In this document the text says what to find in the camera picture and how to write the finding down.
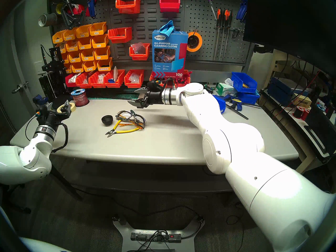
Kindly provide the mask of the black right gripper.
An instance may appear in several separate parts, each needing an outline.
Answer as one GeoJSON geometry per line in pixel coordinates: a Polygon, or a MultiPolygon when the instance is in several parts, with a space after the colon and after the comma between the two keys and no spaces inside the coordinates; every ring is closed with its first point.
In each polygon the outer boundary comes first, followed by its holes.
{"type": "Polygon", "coordinates": [[[144,94],[142,98],[128,100],[128,103],[140,109],[147,108],[149,105],[163,104],[162,87],[142,87],[134,93],[144,94]]]}

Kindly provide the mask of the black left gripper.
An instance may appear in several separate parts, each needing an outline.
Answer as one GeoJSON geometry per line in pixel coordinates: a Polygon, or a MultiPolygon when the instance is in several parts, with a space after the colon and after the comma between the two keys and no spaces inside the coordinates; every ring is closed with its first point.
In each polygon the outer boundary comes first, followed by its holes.
{"type": "Polygon", "coordinates": [[[62,112],[58,113],[53,109],[52,102],[47,103],[45,106],[40,106],[38,108],[38,125],[39,126],[54,126],[60,125],[63,120],[66,120],[71,115],[71,105],[68,100],[66,100],[65,104],[62,107],[62,112]]]}

